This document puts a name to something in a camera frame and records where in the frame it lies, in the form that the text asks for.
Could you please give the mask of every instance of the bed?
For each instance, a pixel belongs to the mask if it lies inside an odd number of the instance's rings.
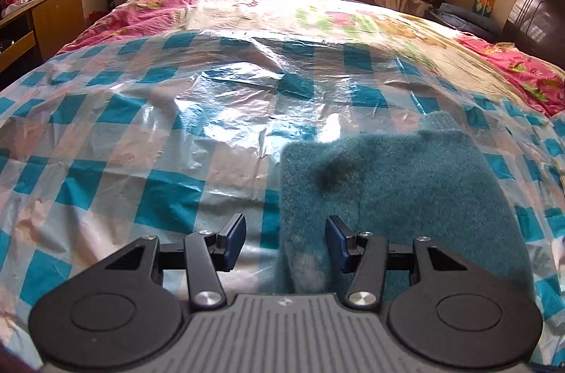
[[[41,295],[140,236],[179,241],[236,212],[248,238],[221,281],[270,291],[283,146],[409,133],[444,110],[516,212],[544,318],[535,359],[565,360],[565,113],[531,108],[460,36],[341,0],[116,8],[2,92],[0,340],[38,365],[26,321]]]

